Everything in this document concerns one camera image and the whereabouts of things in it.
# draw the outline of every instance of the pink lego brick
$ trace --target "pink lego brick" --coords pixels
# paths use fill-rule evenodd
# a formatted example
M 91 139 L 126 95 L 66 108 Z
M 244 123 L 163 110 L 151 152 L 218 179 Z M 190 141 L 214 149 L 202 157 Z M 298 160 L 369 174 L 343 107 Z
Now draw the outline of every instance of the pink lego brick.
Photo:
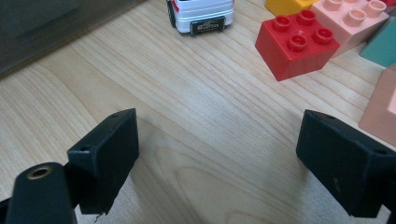
M 381 0 L 381 1 L 384 2 L 387 5 L 387 7 L 396 5 L 396 0 Z
M 311 10 L 264 21 L 256 41 L 278 81 L 321 69 L 338 47 L 332 31 Z
M 367 41 L 389 17 L 385 3 L 372 0 L 320 0 L 311 10 L 318 21 L 334 32 L 340 48 L 336 57 Z
M 387 68 L 376 83 L 359 127 L 396 146 L 396 64 Z

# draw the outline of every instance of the yellow lego brick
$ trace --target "yellow lego brick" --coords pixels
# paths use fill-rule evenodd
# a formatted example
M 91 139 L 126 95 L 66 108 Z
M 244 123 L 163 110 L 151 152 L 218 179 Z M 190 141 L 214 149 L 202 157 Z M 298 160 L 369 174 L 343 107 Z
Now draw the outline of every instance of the yellow lego brick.
M 274 15 L 291 15 L 311 8 L 318 0 L 267 0 L 265 7 Z

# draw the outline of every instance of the wood grain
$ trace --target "wood grain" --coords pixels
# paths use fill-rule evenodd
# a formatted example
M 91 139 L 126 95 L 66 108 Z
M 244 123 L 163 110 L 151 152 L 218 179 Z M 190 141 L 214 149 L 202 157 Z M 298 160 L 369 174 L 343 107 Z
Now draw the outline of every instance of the wood grain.
M 277 82 L 254 47 L 273 17 L 238 0 L 230 27 L 191 37 L 164 0 L 142 1 L 2 78 L 0 200 L 21 171 L 66 163 L 97 123 L 134 107 L 141 157 L 98 223 L 385 223 L 386 208 L 349 217 L 295 154 L 305 109 L 358 128 L 384 68 L 360 46 Z

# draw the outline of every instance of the teal lego brick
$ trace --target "teal lego brick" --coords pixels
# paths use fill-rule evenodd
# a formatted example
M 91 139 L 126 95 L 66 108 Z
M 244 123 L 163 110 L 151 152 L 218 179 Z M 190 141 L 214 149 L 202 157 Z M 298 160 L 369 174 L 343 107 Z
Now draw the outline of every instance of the teal lego brick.
M 360 56 L 389 67 L 396 63 L 396 9 L 381 29 L 367 42 Z

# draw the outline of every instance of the screw hole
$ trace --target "screw hole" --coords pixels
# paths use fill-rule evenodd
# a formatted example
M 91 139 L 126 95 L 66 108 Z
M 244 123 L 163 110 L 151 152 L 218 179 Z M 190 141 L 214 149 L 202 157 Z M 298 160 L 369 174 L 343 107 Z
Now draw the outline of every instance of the screw hole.
M 83 146 L 83 147 L 81 147 L 79 150 L 80 150 L 80 151 L 89 151 L 90 149 L 91 149 L 90 146 Z
M 49 175 L 52 172 L 52 168 L 49 166 L 42 166 L 34 169 L 33 171 L 29 172 L 27 175 L 28 179 L 36 180 L 43 178 L 46 175 Z

